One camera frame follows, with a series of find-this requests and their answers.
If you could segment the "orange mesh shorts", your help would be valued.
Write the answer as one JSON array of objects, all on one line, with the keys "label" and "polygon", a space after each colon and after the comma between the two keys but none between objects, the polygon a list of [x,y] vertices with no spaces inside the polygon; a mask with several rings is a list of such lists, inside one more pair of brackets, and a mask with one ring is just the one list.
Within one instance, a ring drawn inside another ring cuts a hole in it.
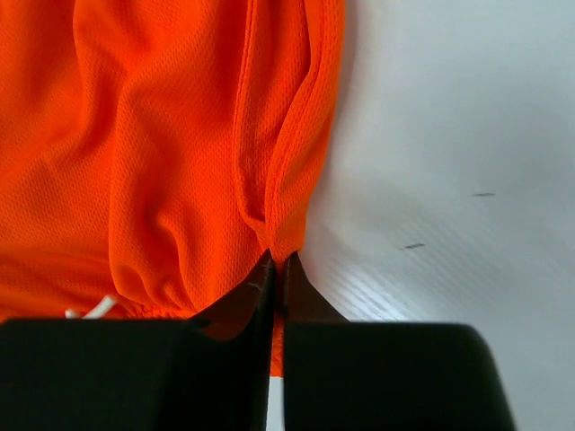
[{"label": "orange mesh shorts", "polygon": [[1,316],[189,318],[301,250],[342,1],[4,1]]}]

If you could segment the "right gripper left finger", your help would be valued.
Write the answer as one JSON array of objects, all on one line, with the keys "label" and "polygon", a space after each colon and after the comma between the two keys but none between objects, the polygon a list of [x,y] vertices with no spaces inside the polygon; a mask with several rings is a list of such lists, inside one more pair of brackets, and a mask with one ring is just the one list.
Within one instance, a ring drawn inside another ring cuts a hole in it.
[{"label": "right gripper left finger", "polygon": [[262,430],[274,264],[184,319],[11,319],[1,326],[4,430]]}]

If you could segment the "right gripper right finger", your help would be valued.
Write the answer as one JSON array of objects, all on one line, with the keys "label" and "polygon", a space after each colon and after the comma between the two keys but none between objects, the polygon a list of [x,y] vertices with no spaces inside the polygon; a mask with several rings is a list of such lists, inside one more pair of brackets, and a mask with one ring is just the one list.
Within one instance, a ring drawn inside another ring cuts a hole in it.
[{"label": "right gripper right finger", "polygon": [[491,350],[458,323],[352,322],[284,272],[284,426],[288,430],[511,430]]}]

